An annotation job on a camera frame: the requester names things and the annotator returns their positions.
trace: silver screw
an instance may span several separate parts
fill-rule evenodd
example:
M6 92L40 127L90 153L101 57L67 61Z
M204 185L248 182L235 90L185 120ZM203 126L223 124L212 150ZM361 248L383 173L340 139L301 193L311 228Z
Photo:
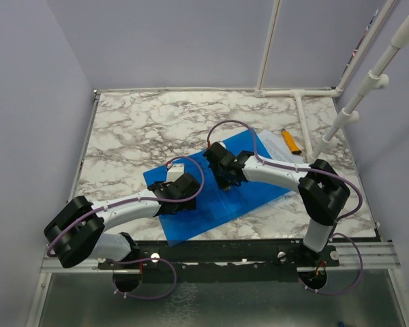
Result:
M284 253L283 251L280 251L277 254L277 258L280 260L280 262L285 262L286 261L286 253Z
M338 252L336 252L336 251L330 252L330 258L332 258L332 260L338 260L339 259Z

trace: blue cutting board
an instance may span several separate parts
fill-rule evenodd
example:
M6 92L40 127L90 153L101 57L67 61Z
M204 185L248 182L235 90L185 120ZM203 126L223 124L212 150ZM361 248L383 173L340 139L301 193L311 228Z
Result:
M268 151L258 140L258 153L270 158ZM249 131L239 133L224 140L226 148L235 155L242 150L253 151L252 135ZM204 171L204 187L196 198L194 211L181 211L176 215L161 215L160 221L170 246L179 244L196 235L240 217L285 193L288 189L265 183L242 183L240 187L231 187L229 191L218 189L208 161L203 157L205 150L190 155ZM190 161L180 159L175 162L184 163L185 171L192 174L200 182L200 172ZM166 168L160 166L144 173L147 185L166 180Z

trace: light purple wall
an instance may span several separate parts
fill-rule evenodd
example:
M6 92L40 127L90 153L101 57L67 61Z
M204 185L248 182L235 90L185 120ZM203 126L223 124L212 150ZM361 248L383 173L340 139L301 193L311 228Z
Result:
M251 87L273 0L49 0L97 89Z
M370 52L338 101L346 105L358 83L387 48L409 14L409 0L400 1ZM346 133L381 234L393 239L409 287L409 44L385 73L386 90L372 91L359 105L361 120Z
M384 0L284 0L266 87L332 87ZM255 87L273 0L48 0L97 89Z
M264 87L336 87L385 0L282 0Z
M45 0L0 0L0 327L25 324L92 98Z

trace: white marble surface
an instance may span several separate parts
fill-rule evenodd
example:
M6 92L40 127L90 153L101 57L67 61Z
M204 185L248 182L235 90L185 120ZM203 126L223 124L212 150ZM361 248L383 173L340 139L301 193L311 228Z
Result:
M331 98L303 99L313 138L324 133L336 116ZM90 200L127 196L146 187L142 173L160 166L175 155L190 155L205 147L208 130L224 119L238 119L257 132L279 135L286 128L303 150L301 126L292 98L256 98L250 92L160 91L152 93L102 93L78 184L78 193ZM243 131L222 125L215 139ZM357 185L352 158L343 133L338 148L322 155L338 172ZM352 192L345 211L357 204ZM309 217L298 194L290 192L234 221L194 239L301 238ZM137 240L164 240L159 219L139 219L110 232L129 232ZM375 236L367 206L342 219L337 231L348 236Z

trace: orange marker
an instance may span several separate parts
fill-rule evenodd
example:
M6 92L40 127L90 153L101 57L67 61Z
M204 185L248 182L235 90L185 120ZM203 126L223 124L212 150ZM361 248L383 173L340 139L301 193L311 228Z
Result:
M284 137L286 145L288 145L289 150L293 155L299 155L301 153L301 150L298 148L298 146L295 144L294 139L292 138L291 134L286 131L286 129L282 128L281 130L282 136Z

